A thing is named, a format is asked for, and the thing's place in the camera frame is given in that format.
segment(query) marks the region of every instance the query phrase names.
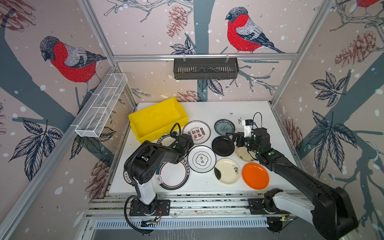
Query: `orange plate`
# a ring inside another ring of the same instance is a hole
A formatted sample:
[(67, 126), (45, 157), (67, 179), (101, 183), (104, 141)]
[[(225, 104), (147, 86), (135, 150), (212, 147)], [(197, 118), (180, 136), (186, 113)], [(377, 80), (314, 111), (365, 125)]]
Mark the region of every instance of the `orange plate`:
[(243, 168), (243, 179), (253, 189), (262, 190), (269, 184), (269, 175), (265, 168), (257, 163), (251, 162)]

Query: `black wall-mounted basket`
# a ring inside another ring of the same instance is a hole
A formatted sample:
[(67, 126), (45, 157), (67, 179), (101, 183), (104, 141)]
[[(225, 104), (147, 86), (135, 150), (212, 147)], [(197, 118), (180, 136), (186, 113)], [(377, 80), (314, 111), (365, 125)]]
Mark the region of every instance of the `black wall-mounted basket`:
[(235, 79), (239, 66), (237, 58), (175, 58), (173, 73), (177, 80)]

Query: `white wire mesh basket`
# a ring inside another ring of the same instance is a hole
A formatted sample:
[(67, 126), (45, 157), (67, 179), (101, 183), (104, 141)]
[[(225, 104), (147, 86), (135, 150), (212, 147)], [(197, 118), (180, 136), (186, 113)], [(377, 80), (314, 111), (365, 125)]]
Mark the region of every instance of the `white wire mesh basket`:
[(80, 137), (99, 137), (128, 79), (113, 73), (76, 128)]

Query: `bullfinch drawing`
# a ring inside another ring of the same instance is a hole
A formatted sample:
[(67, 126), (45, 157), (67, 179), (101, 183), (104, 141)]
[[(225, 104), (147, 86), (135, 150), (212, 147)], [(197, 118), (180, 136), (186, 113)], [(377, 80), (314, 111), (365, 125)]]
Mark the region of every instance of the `bullfinch drawing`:
[(228, 20), (228, 41), (240, 51), (250, 51), (256, 49), (269, 48), (278, 53), (283, 53), (266, 38), (263, 30), (252, 22), (248, 16), (248, 11), (244, 7), (231, 9), (225, 18)]
[(42, 40), (40, 51), (43, 59), (45, 61), (49, 59), (68, 80), (76, 83), (87, 83), (87, 90), (83, 92), (83, 96), (86, 93), (92, 93), (88, 90), (88, 81), (93, 75), (96, 75), (98, 64), (107, 59), (99, 54), (86, 51), (84, 48), (72, 47), (60, 42), (53, 36), (48, 36)]

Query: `wall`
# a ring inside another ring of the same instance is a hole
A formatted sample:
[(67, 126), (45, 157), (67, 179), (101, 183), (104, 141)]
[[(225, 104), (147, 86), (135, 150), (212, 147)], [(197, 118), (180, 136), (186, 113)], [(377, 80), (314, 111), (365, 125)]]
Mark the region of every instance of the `wall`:
[(306, 172), (350, 195), (350, 237), (384, 239), (384, 10), (360, 3), (334, 4), (276, 108)]
[(98, 139), (75, 137), (11, 239), (77, 237), (91, 201), (105, 193), (131, 111), (126, 93), (122, 93)]
[[(0, 220), (7, 215), (39, 170), (62, 134), (99, 84), (90, 56), (87, 66), (68, 68), (61, 63), (67, 52), (56, 52), (55, 63), (44, 60), (40, 43), (54, 36), (65, 44), (103, 55), (77, 1), (0, 0)], [(84, 50), (72, 49), (73, 61), (85, 59)], [(100, 78), (110, 68), (102, 61)], [(70, 72), (69, 78), (61, 72)]]
[[(247, 0), (92, 0), (91, 4), (115, 55), (153, 55), (236, 53), (240, 48), (230, 42), (233, 38), (228, 38), (226, 20), (227, 14), (235, 7), (245, 7), (249, 17), (277, 49), (295, 53), (316, 14), (314, 9), (317, 10), (321, 2), (275, 0), (260, 4)], [(253, 52), (276, 51), (258, 48)], [(119, 63), (119, 66), (127, 75), (135, 76), (129, 79), (131, 88), (151, 95), (137, 97), (139, 102), (159, 102), (163, 100), (160, 96), (178, 93), (182, 95), (182, 101), (188, 95), (193, 95), (197, 101), (269, 101), (289, 63), (239, 62), (241, 69), (236, 81), (212, 79), (178, 83), (168, 78), (173, 76), (172, 62)]]

